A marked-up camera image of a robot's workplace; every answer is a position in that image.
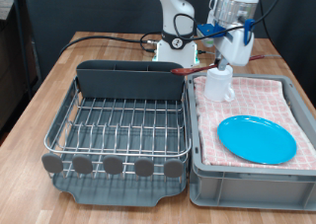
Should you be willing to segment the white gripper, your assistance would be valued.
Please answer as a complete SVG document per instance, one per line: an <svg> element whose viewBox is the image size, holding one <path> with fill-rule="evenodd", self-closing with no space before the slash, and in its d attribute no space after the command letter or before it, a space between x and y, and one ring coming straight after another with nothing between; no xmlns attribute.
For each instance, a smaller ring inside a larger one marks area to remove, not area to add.
<svg viewBox="0 0 316 224"><path fill-rule="evenodd" d="M213 45L216 55L220 58L218 69L224 70L228 64L245 66L250 59L254 43L254 34L249 25L231 24L221 27L214 20L211 25Z"/></svg>

